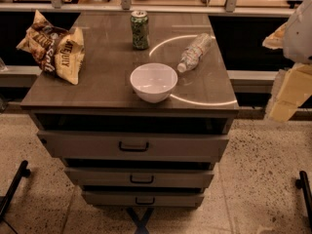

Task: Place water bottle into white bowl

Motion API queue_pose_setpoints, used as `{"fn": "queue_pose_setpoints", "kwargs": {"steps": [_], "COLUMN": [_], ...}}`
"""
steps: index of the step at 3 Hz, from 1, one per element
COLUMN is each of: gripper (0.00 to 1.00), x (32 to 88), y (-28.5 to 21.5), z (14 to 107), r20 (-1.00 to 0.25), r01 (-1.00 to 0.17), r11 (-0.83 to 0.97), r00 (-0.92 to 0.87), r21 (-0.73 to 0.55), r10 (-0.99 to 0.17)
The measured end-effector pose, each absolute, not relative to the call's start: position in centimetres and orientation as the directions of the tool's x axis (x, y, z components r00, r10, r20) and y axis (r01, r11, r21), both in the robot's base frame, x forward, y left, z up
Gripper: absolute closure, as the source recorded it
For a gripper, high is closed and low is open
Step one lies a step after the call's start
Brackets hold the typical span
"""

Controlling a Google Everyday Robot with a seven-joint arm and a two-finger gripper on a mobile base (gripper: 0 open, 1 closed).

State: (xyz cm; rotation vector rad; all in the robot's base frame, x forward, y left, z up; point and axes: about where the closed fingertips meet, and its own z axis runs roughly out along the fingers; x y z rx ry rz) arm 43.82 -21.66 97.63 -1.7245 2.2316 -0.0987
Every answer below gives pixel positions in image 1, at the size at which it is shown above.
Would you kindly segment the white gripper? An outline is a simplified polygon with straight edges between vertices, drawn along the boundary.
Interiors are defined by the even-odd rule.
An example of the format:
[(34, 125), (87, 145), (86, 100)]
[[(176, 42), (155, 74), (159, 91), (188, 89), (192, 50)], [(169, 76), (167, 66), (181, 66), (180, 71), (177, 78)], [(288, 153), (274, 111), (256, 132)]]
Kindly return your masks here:
[(262, 46), (283, 48), (287, 59), (301, 62), (289, 70), (280, 69), (273, 83), (268, 118), (284, 123), (312, 96), (312, 0), (303, 0), (287, 23), (267, 36)]

